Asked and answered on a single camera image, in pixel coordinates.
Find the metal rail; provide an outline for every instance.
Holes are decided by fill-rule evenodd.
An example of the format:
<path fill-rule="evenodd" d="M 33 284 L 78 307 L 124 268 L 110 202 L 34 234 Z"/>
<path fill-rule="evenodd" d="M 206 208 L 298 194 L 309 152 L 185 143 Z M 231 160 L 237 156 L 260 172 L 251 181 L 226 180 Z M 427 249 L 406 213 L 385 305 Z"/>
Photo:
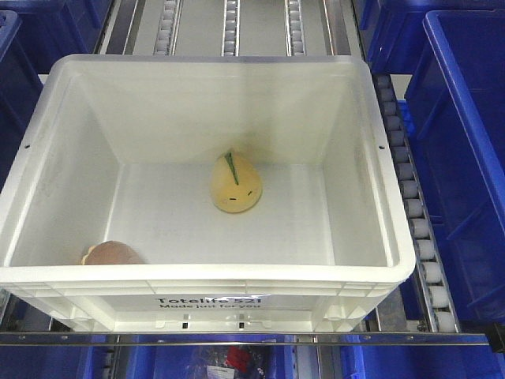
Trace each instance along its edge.
<path fill-rule="evenodd" d="M 287 55 L 307 55 L 305 49 L 305 34 L 301 17 L 301 0 L 285 0 L 286 14 L 286 50 Z"/>
<path fill-rule="evenodd" d="M 301 333 L 301 334 L 241 334 L 240 341 L 234 340 L 237 333 L 169 335 L 145 334 L 142 342 L 134 338 L 138 334 L 93 334 L 75 332 L 23 332 L 0 333 L 0 346 L 190 346 L 190 345 L 423 345 L 423 346 L 484 346 L 488 340 L 484 333 L 432 333 L 432 332 L 363 332 L 363 333 Z M 258 342 L 258 336 L 264 336 Z"/>
<path fill-rule="evenodd" d="M 240 2 L 224 0 L 223 44 L 221 55 L 238 56 L 240 49 Z"/>

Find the roller conveyor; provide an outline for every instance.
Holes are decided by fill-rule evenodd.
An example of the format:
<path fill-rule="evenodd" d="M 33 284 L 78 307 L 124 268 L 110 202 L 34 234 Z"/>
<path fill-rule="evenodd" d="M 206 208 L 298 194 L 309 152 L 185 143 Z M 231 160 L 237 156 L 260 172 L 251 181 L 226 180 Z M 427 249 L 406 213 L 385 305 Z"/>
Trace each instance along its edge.
<path fill-rule="evenodd" d="M 348 30 L 355 31 L 356 25 L 352 18 L 344 20 L 342 8 L 352 9 L 346 1 L 117 0 L 98 52 L 181 57 L 351 54 L 356 36 L 349 36 Z M 485 344 L 483 335 L 464 333 L 458 323 L 391 78 L 377 76 L 374 83 L 417 251 L 413 277 L 424 316 L 407 320 L 397 290 L 353 333 L 301 334 L 289 343 Z M 66 338 L 62 339 L 61 332 L 39 333 L 35 337 L 19 334 L 26 329 L 9 330 L 6 326 L 13 325 L 16 315 L 12 309 L 7 311 L 7 300 L 3 305 L 3 331 L 9 333 L 0 335 L 0 343 L 79 342 L 70 331 L 65 331 Z M 45 330 L 34 332 L 51 329 L 51 323 Z M 114 335 L 107 343 L 128 344 L 128 338 Z"/>

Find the yellow pear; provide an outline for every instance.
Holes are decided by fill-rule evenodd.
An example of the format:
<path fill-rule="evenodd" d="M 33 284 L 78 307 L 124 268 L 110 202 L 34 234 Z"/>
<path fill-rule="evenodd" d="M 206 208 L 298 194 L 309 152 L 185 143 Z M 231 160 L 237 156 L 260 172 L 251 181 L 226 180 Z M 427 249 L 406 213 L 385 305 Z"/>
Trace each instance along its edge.
<path fill-rule="evenodd" d="M 239 213 L 251 208 L 261 196 L 263 185 L 252 164 L 233 149 L 215 162 L 211 196 L 219 209 Z"/>

